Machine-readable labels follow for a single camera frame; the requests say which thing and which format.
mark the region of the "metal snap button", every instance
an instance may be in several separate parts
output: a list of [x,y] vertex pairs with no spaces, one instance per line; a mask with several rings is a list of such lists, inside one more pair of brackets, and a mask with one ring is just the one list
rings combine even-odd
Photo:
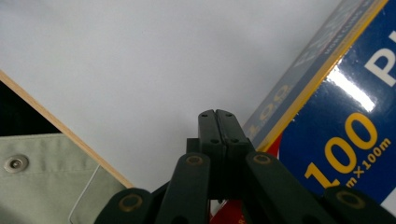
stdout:
[[29,164],[29,161],[27,158],[23,155],[15,155],[9,157],[6,162],[4,163],[4,168],[7,170],[7,172],[16,174],[20,171],[23,171],[26,169],[27,165]]

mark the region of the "rivet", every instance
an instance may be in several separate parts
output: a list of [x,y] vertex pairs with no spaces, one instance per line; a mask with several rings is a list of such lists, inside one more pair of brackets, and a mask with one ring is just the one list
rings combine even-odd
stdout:
[[15,155],[9,157],[4,163],[4,168],[11,174],[23,171],[28,166],[29,161],[23,155]]
[[355,195],[351,192],[348,192],[346,190],[338,191],[335,194],[335,197],[341,203],[344,203],[344,204],[346,204],[352,208],[355,208],[355,209],[362,209],[362,208],[364,208],[364,206],[366,206],[366,203],[364,202],[364,200],[361,197],[359,197],[358,195]]
[[189,156],[186,159],[186,163],[189,165],[201,165],[204,161],[199,156]]
[[253,157],[253,160],[258,163],[258,164],[268,164],[271,163],[271,159],[265,155],[256,155],[255,157]]
[[142,205],[143,199],[137,194],[129,194],[119,202],[119,208],[123,212],[132,212]]

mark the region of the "light green fabric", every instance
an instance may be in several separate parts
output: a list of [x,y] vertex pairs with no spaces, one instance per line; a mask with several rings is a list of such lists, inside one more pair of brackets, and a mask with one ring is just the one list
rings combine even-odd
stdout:
[[[3,166],[15,155],[24,155],[29,164],[11,174]],[[69,215],[73,224],[93,223],[108,200],[124,189],[61,133],[0,137],[0,165],[2,224],[70,223]]]

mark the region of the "white surface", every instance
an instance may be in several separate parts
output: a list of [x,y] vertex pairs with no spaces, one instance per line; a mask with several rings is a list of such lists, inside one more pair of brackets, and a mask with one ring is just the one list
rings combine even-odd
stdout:
[[0,69],[139,188],[197,116],[241,124],[339,1],[0,1]]
[[388,209],[394,216],[396,216],[396,189],[394,189],[390,195],[381,203],[383,207]]

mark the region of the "aluminum foil box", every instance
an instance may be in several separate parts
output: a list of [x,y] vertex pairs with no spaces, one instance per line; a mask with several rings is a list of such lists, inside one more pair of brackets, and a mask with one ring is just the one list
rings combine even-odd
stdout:
[[395,12],[396,1],[342,2],[244,125],[308,189],[347,185],[394,215]]

